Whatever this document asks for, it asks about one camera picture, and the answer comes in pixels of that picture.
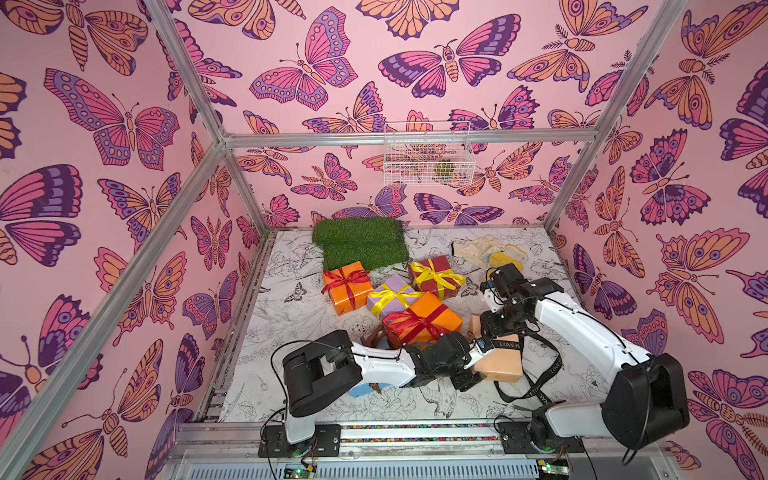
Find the large orange gift box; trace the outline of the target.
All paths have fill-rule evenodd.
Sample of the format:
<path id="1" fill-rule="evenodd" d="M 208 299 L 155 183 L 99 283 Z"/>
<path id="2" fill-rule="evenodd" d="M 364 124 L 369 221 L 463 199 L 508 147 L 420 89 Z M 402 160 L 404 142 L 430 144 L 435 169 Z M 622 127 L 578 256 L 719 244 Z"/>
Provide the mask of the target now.
<path id="1" fill-rule="evenodd" d="M 397 339 L 402 345 L 414 345 L 459 332 L 463 320 L 437 296 L 427 292 L 408 309 L 388 314 L 382 325 L 393 340 Z"/>

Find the peach gift box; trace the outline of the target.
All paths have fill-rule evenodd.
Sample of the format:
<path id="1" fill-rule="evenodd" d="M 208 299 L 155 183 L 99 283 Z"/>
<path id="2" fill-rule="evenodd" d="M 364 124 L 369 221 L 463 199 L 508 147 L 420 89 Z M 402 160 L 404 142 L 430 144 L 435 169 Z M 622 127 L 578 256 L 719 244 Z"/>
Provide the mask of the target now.
<path id="1" fill-rule="evenodd" d="M 480 373 L 485 380 L 500 383 L 516 383 L 523 376 L 521 339 L 517 334 L 492 338 L 481 330 L 481 319 L 473 315 L 469 331 L 476 340 L 483 340 L 493 349 L 471 367 L 473 373 Z"/>

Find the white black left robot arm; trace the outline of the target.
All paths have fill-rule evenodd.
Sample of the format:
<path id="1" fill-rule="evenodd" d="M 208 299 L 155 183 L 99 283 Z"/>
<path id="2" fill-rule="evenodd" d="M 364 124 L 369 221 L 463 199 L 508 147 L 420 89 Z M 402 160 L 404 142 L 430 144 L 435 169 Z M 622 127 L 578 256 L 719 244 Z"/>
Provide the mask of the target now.
<path id="1" fill-rule="evenodd" d="M 473 370 L 495 347 L 488 336 L 468 340 L 449 332 L 425 346 L 405 345 L 396 350 L 366 347 L 335 330 L 318 340 L 302 340 L 282 360 L 285 439 L 299 445 L 315 436 L 316 417 L 342 396 L 370 384 L 420 388 L 448 378 L 466 391 L 483 379 Z"/>

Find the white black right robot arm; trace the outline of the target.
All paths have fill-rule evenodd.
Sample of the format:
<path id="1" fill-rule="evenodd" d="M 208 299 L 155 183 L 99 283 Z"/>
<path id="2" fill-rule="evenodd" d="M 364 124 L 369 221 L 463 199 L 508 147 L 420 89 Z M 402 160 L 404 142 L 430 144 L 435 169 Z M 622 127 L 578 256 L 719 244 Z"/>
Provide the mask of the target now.
<path id="1" fill-rule="evenodd" d="M 630 452 L 678 432 L 690 423 L 682 365 L 673 356 L 653 354 L 584 310 L 549 278 L 527 280 L 513 264 L 489 271 L 481 285 L 489 307 L 480 317 L 488 339 L 515 334 L 545 346 L 534 326 L 553 330 L 575 348 L 606 381 L 601 401 L 543 400 L 528 432 L 540 451 L 571 437 L 612 438 Z"/>

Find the brown ribbon on blue box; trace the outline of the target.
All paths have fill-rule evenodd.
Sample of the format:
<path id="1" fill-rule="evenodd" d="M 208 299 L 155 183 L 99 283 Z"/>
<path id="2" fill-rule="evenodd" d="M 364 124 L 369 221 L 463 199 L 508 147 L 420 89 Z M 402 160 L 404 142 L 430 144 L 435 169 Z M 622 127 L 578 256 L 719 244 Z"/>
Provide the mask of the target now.
<path id="1" fill-rule="evenodd" d="M 389 338 L 389 332 L 381 325 L 379 325 L 373 333 L 363 339 L 363 344 L 366 347 L 374 349 L 393 349 L 392 341 Z"/>

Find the light blue gift box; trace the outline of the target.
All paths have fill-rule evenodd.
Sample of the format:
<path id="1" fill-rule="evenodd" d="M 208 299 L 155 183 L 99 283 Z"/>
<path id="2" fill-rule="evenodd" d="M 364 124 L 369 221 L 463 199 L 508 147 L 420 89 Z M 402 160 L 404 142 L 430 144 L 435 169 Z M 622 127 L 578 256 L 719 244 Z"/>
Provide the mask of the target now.
<path id="1" fill-rule="evenodd" d="M 349 391 L 349 395 L 354 398 L 359 398 L 371 393 L 380 393 L 384 387 L 386 387 L 386 385 L 380 383 L 360 383 Z"/>

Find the yellow dotted work glove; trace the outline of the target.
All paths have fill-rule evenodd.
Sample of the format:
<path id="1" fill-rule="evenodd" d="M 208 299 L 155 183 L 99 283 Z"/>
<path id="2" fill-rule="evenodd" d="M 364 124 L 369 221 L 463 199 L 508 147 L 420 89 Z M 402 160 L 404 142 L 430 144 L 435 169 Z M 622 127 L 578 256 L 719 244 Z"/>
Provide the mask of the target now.
<path id="1" fill-rule="evenodd" d="M 528 260 L 528 254 L 515 247 L 507 246 L 504 250 L 493 253 L 490 256 L 489 267 L 500 268 L 506 265 L 514 265 L 521 273 L 525 272 L 525 264 Z"/>

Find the beige knit work glove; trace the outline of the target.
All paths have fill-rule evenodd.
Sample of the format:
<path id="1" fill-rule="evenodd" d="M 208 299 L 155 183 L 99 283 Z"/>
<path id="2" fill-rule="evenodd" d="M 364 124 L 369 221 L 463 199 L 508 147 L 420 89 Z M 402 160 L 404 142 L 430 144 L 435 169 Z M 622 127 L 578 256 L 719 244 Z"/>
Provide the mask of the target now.
<path id="1" fill-rule="evenodd" d="M 491 256 L 503 252 L 508 247 L 508 243 L 486 235 L 475 239 L 456 240 L 452 243 L 452 252 L 455 257 L 464 259 L 476 267 L 489 267 Z"/>

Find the green artificial grass mat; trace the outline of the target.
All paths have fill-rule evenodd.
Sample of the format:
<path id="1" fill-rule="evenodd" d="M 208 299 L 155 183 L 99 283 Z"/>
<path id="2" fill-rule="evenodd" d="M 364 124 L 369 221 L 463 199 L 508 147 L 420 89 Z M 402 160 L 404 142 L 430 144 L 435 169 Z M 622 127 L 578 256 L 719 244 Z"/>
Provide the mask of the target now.
<path id="1" fill-rule="evenodd" d="M 403 224 L 392 218 L 323 220 L 314 227 L 312 242 L 321 248 L 329 271 L 355 262 L 375 270 L 410 258 Z"/>

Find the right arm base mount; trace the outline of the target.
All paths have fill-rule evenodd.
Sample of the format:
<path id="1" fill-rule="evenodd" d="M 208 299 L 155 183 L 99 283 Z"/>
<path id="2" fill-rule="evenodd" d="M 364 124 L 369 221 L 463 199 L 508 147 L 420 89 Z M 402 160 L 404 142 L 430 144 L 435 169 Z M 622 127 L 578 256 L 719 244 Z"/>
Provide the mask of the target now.
<path id="1" fill-rule="evenodd" d="M 577 437 L 558 437 L 546 430 L 539 422 L 501 419 L 494 422 L 505 454 L 557 454 L 584 453 Z"/>

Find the aluminium front rail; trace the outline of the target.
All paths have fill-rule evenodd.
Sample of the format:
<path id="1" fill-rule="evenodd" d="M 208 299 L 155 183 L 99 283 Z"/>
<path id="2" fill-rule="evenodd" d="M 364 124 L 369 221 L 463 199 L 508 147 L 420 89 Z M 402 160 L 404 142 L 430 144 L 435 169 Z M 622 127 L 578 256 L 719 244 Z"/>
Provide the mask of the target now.
<path id="1" fill-rule="evenodd" d="M 536 450 L 522 420 L 320 424 L 289 454 L 276 428 L 256 423 L 181 429 L 163 479 L 682 479 L 665 443 L 636 455 L 607 438 L 574 437 Z"/>

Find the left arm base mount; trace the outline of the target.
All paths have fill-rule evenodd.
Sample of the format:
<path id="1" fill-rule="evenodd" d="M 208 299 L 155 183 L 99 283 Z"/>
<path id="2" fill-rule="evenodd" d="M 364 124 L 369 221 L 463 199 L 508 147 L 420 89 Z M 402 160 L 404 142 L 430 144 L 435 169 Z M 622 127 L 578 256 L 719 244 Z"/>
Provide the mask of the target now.
<path id="1" fill-rule="evenodd" d="M 261 433 L 258 457 L 263 459 L 337 457 L 341 446 L 341 426 L 320 424 L 308 439 L 289 442 L 285 427 L 267 425 Z"/>

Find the aluminium frame post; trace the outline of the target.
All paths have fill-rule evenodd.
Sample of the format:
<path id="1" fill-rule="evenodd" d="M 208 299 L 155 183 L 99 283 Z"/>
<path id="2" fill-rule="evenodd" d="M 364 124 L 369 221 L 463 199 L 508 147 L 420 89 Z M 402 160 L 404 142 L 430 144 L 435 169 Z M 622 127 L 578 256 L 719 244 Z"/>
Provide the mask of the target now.
<path id="1" fill-rule="evenodd" d="M 615 87 L 606 107 L 601 111 L 595 127 L 594 138 L 585 143 L 560 193 L 548 211 L 544 221 L 544 228 L 548 233 L 554 231 L 557 222 L 565 212 L 568 202 L 572 199 L 587 171 L 601 152 L 603 143 L 611 133 L 619 117 L 623 115 L 636 87 L 641 83 L 643 76 L 648 73 L 654 58 L 660 52 L 666 38 L 675 26 L 678 18 L 683 14 L 687 4 L 688 2 L 685 0 L 661 2 L 659 11 L 639 41 L 632 59 L 620 78 L 618 85 Z"/>

